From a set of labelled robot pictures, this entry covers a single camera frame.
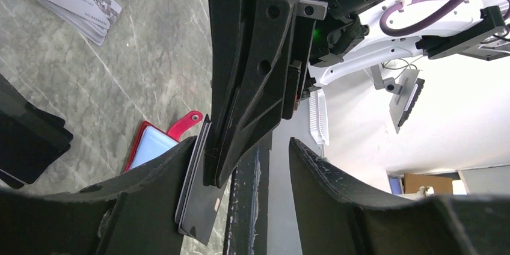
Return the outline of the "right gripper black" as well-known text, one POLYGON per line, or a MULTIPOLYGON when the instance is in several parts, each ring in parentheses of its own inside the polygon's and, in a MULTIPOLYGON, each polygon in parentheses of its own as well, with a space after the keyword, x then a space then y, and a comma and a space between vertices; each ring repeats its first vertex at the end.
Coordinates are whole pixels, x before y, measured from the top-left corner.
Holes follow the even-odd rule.
POLYGON ((208 0, 212 36, 211 126, 204 184, 223 186, 302 98, 317 0, 208 0))

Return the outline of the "red leather card holder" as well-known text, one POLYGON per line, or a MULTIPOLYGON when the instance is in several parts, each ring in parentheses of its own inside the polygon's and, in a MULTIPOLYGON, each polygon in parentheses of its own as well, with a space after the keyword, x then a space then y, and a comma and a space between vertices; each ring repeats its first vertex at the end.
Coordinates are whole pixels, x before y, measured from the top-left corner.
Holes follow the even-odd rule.
POLYGON ((181 136, 203 120, 203 113, 192 110, 162 131, 149 121, 142 121, 135 136, 123 172, 145 164, 179 144, 181 136))

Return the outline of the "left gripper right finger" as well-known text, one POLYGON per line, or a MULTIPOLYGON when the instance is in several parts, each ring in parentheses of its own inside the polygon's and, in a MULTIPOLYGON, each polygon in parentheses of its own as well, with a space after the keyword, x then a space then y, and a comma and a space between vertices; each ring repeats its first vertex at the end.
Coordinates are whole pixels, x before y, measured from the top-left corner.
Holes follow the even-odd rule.
POLYGON ((289 169, 304 254, 508 254, 509 197, 376 189, 296 138, 289 169))

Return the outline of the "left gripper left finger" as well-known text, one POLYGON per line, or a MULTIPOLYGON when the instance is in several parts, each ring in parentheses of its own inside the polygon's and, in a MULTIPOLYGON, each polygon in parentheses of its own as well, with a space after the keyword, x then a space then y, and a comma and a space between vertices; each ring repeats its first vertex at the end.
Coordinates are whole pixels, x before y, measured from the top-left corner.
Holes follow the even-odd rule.
POLYGON ((195 137, 76 193, 1 191, 2 254, 179 254, 174 220, 195 137))

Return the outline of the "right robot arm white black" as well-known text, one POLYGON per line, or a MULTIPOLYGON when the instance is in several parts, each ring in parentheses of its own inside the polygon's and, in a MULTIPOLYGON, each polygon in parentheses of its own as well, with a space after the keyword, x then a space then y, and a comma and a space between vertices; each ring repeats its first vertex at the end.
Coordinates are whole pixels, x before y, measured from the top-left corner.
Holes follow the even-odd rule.
POLYGON ((290 119, 307 87, 382 62, 442 58, 502 31, 509 0, 208 0, 212 123, 202 181, 290 119))

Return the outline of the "single black VIP card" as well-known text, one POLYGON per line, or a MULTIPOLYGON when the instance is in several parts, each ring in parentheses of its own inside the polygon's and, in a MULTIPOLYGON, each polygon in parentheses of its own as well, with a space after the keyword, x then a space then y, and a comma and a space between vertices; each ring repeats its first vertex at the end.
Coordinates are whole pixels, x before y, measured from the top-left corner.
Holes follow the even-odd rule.
POLYGON ((210 118, 206 115, 195 140, 174 216, 178 232, 203 245, 209 243, 225 191, 224 188, 206 186, 203 183, 204 148, 210 125, 210 118))

